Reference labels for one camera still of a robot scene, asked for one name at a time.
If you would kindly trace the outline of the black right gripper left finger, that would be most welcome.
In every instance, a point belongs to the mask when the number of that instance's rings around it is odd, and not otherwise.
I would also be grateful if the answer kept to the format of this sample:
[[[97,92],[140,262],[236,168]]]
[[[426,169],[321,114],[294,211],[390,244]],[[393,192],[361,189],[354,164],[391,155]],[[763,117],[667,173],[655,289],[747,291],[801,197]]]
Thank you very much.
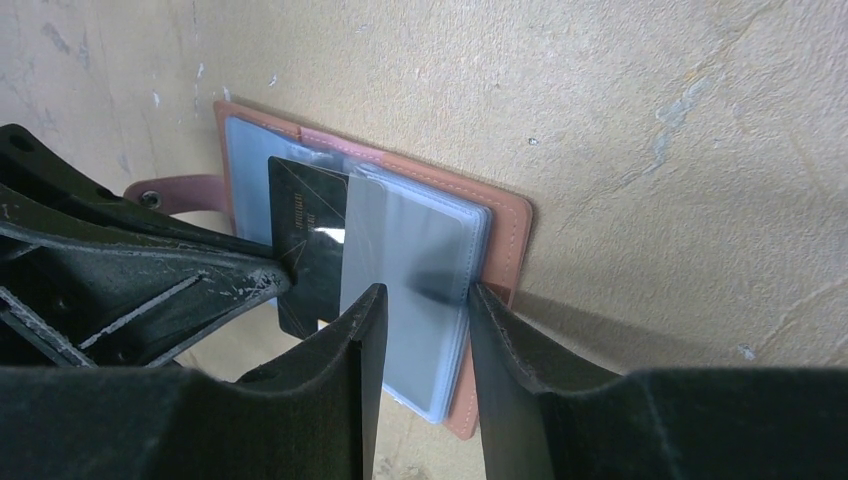
[[[388,292],[238,381],[195,369],[5,367],[5,479],[368,479]]]

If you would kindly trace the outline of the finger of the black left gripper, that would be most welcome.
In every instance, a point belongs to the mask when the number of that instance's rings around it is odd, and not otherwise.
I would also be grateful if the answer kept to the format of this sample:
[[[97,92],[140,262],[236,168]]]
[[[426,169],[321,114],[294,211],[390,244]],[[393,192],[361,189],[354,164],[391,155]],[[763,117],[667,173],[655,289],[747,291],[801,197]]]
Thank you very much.
[[[95,227],[66,237],[1,225],[1,361],[168,364],[290,287],[276,261]]]
[[[197,227],[113,194],[18,124],[1,127],[1,184],[45,207],[98,226],[272,257],[269,246]]]

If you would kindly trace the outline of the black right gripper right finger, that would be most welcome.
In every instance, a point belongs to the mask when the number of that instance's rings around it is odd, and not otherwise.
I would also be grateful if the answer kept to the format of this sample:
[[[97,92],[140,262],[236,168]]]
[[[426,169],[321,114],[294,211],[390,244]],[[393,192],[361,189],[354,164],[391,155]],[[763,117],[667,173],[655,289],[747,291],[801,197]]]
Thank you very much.
[[[843,368],[616,374],[469,294],[490,479],[843,479]]]

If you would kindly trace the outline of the pink leather card holder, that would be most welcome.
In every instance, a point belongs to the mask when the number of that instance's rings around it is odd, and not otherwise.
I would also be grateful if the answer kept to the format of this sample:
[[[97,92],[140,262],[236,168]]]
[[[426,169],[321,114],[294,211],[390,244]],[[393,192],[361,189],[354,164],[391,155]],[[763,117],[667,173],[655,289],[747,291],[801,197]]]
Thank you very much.
[[[127,199],[173,215],[216,211],[239,238],[272,246],[268,160],[348,175],[340,311],[373,283],[389,291],[383,386],[460,439],[477,427],[467,298],[475,283],[504,302],[518,287],[532,226],[524,198],[397,154],[248,107],[214,105],[222,175],[139,181]]]

